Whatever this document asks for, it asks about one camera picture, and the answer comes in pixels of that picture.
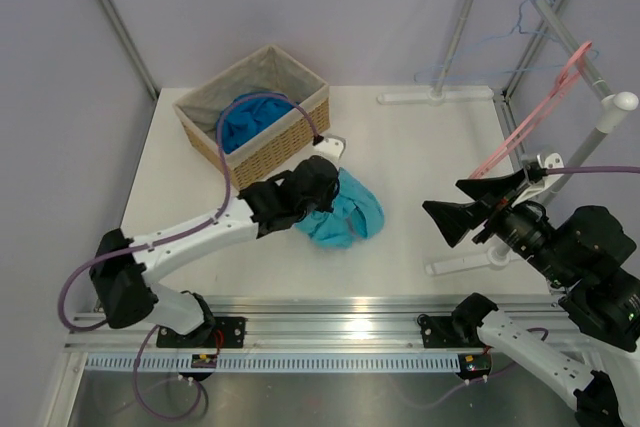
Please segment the light blue t shirt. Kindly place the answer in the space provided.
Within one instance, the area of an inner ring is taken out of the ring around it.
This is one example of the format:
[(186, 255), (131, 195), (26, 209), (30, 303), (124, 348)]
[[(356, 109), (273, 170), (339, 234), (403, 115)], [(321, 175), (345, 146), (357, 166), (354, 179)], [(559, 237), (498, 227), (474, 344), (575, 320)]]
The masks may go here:
[(332, 208), (330, 213), (312, 212), (295, 227), (317, 246), (330, 249), (348, 249), (384, 227), (384, 210), (375, 195), (344, 168), (339, 169), (339, 192)]

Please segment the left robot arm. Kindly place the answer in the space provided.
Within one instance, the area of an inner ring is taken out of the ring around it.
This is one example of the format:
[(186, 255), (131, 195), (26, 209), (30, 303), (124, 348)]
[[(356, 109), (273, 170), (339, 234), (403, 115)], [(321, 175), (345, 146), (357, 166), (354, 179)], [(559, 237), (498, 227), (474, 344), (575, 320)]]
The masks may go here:
[(207, 213), (153, 234), (128, 238), (121, 229), (103, 235), (89, 269), (107, 325), (123, 329), (147, 321), (194, 346), (208, 343), (215, 319), (194, 292), (161, 281), (179, 268), (223, 248), (290, 229), (315, 212), (329, 212), (339, 191), (337, 167), (321, 156), (302, 161)]

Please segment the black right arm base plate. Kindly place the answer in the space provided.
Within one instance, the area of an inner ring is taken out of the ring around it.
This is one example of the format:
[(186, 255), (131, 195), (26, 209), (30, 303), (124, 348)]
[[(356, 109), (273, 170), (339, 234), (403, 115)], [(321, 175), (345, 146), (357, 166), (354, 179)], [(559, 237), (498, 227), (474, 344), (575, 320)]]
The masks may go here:
[(463, 338), (453, 326), (451, 316), (421, 314), (416, 319), (425, 349), (483, 348), (477, 337)]

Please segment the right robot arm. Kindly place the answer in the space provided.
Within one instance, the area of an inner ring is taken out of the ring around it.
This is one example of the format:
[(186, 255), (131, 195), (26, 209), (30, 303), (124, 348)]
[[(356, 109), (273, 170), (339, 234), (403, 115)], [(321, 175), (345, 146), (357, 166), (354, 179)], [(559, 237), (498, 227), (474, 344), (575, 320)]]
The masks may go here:
[(461, 179), (467, 203), (423, 203), (448, 245), (497, 238), (547, 281), (555, 296), (543, 314), (554, 339), (541, 339), (536, 319), (519, 324), (512, 307), (472, 293), (447, 315), (419, 317), (423, 344), (494, 349), (561, 398), (579, 425), (635, 426), (639, 281), (624, 265), (636, 245), (603, 206), (582, 206), (560, 226), (550, 223), (536, 195), (567, 174), (543, 165)]

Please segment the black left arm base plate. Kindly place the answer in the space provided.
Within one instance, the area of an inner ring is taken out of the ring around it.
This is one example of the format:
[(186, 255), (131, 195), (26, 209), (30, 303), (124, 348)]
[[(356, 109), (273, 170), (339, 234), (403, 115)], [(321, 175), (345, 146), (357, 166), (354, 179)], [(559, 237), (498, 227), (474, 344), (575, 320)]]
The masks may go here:
[(161, 327), (156, 346), (161, 349), (241, 349), (246, 324), (245, 317), (218, 316), (186, 335)]

